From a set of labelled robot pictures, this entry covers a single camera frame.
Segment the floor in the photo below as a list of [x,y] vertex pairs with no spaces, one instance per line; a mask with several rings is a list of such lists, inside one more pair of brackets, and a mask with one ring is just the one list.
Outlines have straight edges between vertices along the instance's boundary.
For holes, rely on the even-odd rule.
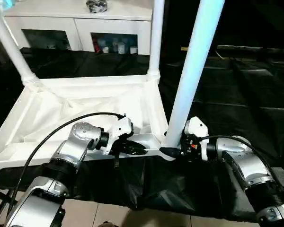
[[[66,210],[62,227],[97,227],[104,221],[113,222],[120,227],[258,227],[258,224],[232,222],[214,218],[201,218],[177,213],[145,209],[132,211],[127,207],[66,200]],[[4,224],[7,208],[0,216],[0,224]]]

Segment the black tarp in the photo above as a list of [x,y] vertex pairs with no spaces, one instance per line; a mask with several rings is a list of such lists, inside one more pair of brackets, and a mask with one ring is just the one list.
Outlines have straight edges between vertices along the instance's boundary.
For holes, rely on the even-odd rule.
[[[54,50],[23,50],[39,78],[145,74],[148,56],[95,54]],[[182,62],[162,64],[159,84],[169,119]],[[9,63],[0,69],[0,126],[23,87]],[[284,167],[284,64],[208,60],[192,105],[210,134],[240,135]],[[40,173],[31,166],[22,182],[25,190]],[[0,188],[13,188],[21,167],[0,170]],[[254,221],[253,210],[220,162],[166,161],[160,157],[84,162],[71,192],[75,199],[119,204],[131,209],[153,208],[191,215]]]

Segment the white cabinet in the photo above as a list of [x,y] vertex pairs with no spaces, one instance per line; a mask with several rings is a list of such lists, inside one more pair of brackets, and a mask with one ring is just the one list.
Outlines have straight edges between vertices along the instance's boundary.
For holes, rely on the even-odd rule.
[[95,51],[96,39],[112,40],[150,54],[153,0],[109,0],[108,10],[91,14],[84,0],[25,0],[4,15],[22,47]]

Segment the shelf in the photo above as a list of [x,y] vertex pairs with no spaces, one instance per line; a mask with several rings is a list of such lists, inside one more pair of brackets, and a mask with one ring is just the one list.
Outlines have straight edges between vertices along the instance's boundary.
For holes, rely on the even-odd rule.
[[108,10],[92,14],[85,0],[25,0],[4,12],[5,16],[71,17],[151,21],[153,0],[108,0]]
[[[159,152],[168,124],[158,84],[146,80],[147,75],[57,78],[42,80],[47,89],[33,91],[24,87],[0,128],[0,169],[23,166],[36,145],[53,129],[78,116],[96,112],[126,114],[134,131],[129,140],[143,144],[148,151],[146,156],[160,155],[173,160]],[[107,131],[116,118],[95,116],[82,121]],[[68,138],[71,127],[55,133],[30,165],[48,162]],[[129,155],[120,154],[120,158],[124,157]],[[115,157],[95,149],[88,151],[85,160],[107,158]]]

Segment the white pvc pipe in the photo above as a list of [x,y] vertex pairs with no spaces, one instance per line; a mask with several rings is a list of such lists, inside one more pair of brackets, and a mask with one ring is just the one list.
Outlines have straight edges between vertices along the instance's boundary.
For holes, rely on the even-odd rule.
[[201,0],[172,109],[164,147],[179,147],[225,0]]
[[159,63],[164,15],[164,0],[155,0],[151,25],[151,54],[147,72],[149,79],[160,79]]
[[8,28],[6,27],[0,11],[0,41],[8,53],[10,59],[21,75],[24,85],[39,81],[38,77],[30,70],[27,62],[24,60],[19,48],[13,40]]

